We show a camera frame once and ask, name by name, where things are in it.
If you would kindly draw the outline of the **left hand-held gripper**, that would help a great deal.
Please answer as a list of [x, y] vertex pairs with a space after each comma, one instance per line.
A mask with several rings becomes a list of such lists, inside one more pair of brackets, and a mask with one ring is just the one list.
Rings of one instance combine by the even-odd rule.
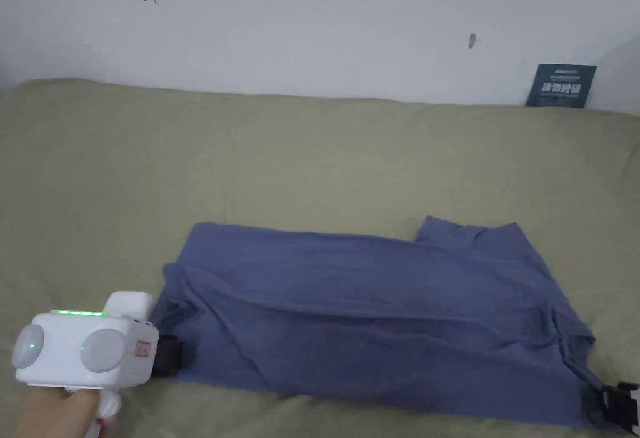
[[176, 375], [183, 366], [182, 342], [150, 322], [152, 307], [148, 293], [114, 292], [100, 312], [37, 314], [14, 344], [17, 381], [70, 392], [98, 390], [97, 417], [116, 415], [122, 389]]

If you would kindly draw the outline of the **person's left hand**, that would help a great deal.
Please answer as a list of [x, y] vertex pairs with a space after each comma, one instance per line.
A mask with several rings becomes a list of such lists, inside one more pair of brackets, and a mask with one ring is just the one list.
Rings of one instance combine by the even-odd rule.
[[86, 437], [91, 424], [99, 424], [99, 437], [115, 426], [117, 415], [99, 420], [98, 390], [33, 388], [25, 401], [14, 437]]

